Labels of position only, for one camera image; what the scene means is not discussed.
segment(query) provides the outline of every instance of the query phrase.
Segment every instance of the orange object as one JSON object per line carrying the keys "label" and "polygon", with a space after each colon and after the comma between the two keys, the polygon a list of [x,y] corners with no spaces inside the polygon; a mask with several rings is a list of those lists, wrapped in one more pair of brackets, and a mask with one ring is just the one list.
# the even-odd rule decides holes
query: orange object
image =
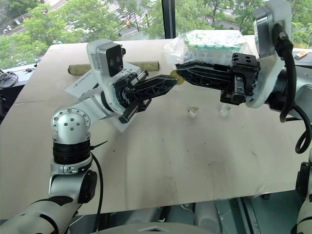
{"label": "orange object", "polygon": [[307,55],[308,53],[309,53],[308,51],[303,50],[303,51],[299,52],[298,54],[296,54],[294,57],[295,57],[296,59],[301,59],[302,57],[304,57],[304,56]]}

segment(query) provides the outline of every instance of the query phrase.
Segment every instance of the bolt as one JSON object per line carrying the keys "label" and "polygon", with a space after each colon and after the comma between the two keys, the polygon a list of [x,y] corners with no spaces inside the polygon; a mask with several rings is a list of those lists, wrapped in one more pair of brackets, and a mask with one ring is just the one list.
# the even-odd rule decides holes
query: bolt
{"label": "bolt", "polygon": [[287,39],[287,35],[285,32],[280,32],[279,33],[279,38],[281,38],[281,40],[286,40]]}

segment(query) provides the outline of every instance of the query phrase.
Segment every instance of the white tabletop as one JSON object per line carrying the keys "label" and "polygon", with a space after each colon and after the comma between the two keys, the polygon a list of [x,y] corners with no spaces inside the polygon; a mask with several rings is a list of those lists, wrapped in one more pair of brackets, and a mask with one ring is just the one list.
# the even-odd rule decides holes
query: white tabletop
{"label": "white tabletop", "polygon": [[[247,38],[254,51],[253,38]],[[120,43],[127,50],[125,61],[159,60],[154,76],[171,71],[163,56],[167,42]],[[47,197],[50,119],[59,106],[75,101],[64,91],[77,79],[67,67],[88,62],[85,48],[51,46],[0,126],[0,219]],[[244,104],[231,106],[229,117],[222,118],[219,99],[220,91],[185,82],[154,98],[123,134],[109,120],[96,123],[91,143],[108,140],[94,151],[105,174],[102,212],[294,189],[300,163],[308,159],[308,152],[294,152],[304,124],[282,124],[267,106]],[[194,119],[187,114],[190,105],[199,107]],[[96,212],[98,195],[99,187],[81,215]]]}

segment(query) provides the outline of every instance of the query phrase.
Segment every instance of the window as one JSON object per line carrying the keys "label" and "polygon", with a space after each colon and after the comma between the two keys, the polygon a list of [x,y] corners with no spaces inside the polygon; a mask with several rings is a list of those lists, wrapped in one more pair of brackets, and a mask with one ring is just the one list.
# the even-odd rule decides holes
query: window
{"label": "window", "polygon": [[53,44],[164,38],[160,0],[3,0],[0,25],[1,69],[34,63]]}
{"label": "window", "polygon": [[[312,48],[312,1],[289,1],[294,46]],[[175,2],[171,20],[177,36],[194,29],[252,35],[252,11],[263,5],[263,0],[164,2]],[[0,26],[1,69],[34,63],[53,44],[165,38],[161,0],[3,0]]]}
{"label": "window", "polygon": [[[292,42],[312,48],[312,1],[288,0],[292,6]],[[194,29],[235,29],[253,35],[254,9],[264,0],[175,0],[176,35]]]}

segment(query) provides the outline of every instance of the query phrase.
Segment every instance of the black cable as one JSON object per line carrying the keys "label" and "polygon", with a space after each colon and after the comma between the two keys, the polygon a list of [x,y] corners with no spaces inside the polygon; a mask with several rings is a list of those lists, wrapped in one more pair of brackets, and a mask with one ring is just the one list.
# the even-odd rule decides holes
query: black cable
{"label": "black cable", "polygon": [[286,116],[289,111],[295,106],[294,97],[296,95],[296,83],[297,83],[297,74],[296,68],[293,60],[293,54],[291,50],[284,50],[282,52],[282,57],[285,61],[286,71],[287,71],[287,95],[286,101],[279,115],[279,120],[284,123],[286,121]]}
{"label": "black cable", "polygon": [[[13,80],[12,84],[8,87],[4,86],[4,83],[6,83],[9,80]],[[14,72],[6,72],[0,74],[0,88],[9,88],[12,87],[17,81],[19,80],[19,76],[16,75]]]}
{"label": "black cable", "polygon": [[90,146],[90,150],[94,150],[96,147],[101,146],[102,144],[105,144],[106,142],[107,142],[107,140],[98,144],[98,145],[94,145],[94,146],[92,145],[92,146]]}
{"label": "black cable", "polygon": [[93,232],[96,232],[98,229],[98,225],[99,225],[99,216],[101,213],[101,207],[102,207],[102,202],[103,202],[103,190],[104,190],[104,183],[103,183],[103,174],[102,174],[102,169],[101,166],[98,162],[98,159],[94,156],[94,154],[92,152],[90,152],[92,155],[92,159],[94,160],[94,162],[97,165],[97,169],[98,169],[98,176],[99,176],[99,187],[100,187],[100,193],[99,193],[99,201],[98,201],[98,208],[97,208],[97,216],[96,216],[96,220],[94,222],[94,228],[93,228]]}
{"label": "black cable", "polygon": [[295,118],[295,117],[289,117],[289,118],[286,118],[285,122],[296,121],[296,120],[301,120],[301,119]]}
{"label": "black cable", "polygon": [[293,109],[297,111],[297,113],[301,116],[305,126],[306,130],[305,132],[301,135],[299,138],[297,144],[296,144],[296,153],[297,154],[302,154],[307,150],[309,147],[311,140],[312,140],[312,126],[311,122],[309,120],[309,117],[307,114],[299,107],[299,106],[294,106]]}

